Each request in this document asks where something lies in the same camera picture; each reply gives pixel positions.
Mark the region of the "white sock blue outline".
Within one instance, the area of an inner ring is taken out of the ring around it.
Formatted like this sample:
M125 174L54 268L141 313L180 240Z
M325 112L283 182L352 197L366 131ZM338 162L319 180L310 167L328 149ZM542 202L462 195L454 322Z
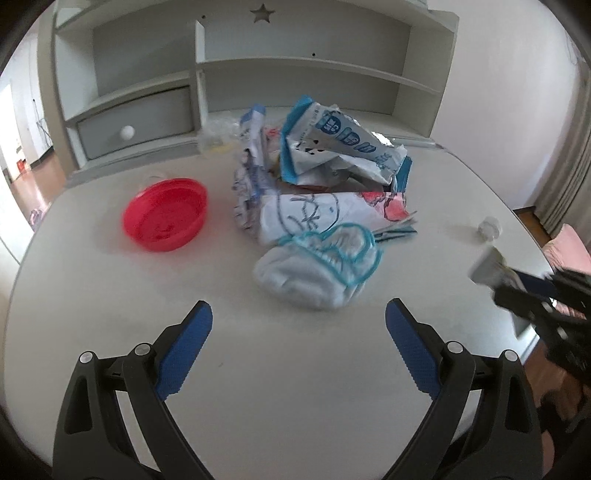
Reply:
M315 310L345 307L381 264L374 234L356 223L284 237L253 267L260 287L288 303Z

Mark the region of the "white wrapper red print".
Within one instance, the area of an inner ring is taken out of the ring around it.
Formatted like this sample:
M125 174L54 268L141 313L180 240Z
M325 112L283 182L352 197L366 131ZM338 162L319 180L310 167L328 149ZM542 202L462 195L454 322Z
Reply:
M257 240L273 244L283 237L325 233L342 224L359 224L381 241L415 233L415 214L401 194L338 192L277 194L263 197Z

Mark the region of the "blue white snack bag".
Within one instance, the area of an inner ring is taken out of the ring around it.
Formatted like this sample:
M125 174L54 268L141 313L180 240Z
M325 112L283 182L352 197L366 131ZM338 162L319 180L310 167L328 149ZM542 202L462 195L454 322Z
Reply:
M406 157L403 145L308 96L297 101L280 131L280 177L297 186L332 187L351 176L388 186Z

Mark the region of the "printed paper wrapper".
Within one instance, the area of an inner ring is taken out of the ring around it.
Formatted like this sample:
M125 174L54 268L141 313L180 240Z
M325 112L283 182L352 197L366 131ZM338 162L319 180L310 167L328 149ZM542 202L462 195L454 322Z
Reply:
M235 223L253 238L259 236L260 204L263 195L273 190L266 158L266 107L254 104L239 119L239 164L233 177L236 203Z

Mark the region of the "clear plastic bag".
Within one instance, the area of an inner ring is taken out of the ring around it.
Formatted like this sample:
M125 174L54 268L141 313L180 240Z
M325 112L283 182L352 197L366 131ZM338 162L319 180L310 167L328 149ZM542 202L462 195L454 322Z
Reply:
M228 153L240 144L239 116L232 112L209 114L197 133L197 147L201 154Z

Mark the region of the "pink bed blanket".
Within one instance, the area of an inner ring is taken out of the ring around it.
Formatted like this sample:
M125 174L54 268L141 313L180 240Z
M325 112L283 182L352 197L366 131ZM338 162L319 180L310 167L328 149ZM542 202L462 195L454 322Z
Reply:
M550 240L542 251L554 269L591 273L590 253L569 224L563 224L558 235Z

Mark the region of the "grey curtain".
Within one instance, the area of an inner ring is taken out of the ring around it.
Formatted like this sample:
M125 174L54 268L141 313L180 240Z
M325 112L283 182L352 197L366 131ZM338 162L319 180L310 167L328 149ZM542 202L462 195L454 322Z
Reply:
M590 67L579 65L580 85L558 159L534 206L542 226L556 236L570 225L590 247Z

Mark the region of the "red plastic bowl lid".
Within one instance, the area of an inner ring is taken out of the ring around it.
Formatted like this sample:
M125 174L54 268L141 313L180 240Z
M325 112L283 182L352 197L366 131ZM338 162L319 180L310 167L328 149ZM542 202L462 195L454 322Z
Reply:
M122 214L122 229L145 250L173 251L197 237L207 209L207 190L197 180L162 180L130 200Z

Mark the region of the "grey drawer with white knob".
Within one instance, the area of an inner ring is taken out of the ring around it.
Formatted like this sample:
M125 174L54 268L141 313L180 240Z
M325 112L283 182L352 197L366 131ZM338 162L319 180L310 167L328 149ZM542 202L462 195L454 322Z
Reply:
M77 123L88 160L194 129L188 86L113 106Z

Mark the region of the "grey desk hutch shelf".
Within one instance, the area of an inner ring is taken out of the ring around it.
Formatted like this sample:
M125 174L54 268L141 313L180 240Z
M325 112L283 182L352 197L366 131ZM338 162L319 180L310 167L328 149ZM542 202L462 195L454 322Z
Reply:
M405 145L431 143L459 17L426 1L56 1L41 16L38 68L58 158L80 180L198 151L216 112L301 96ZM188 86L194 129L88 160L77 123Z

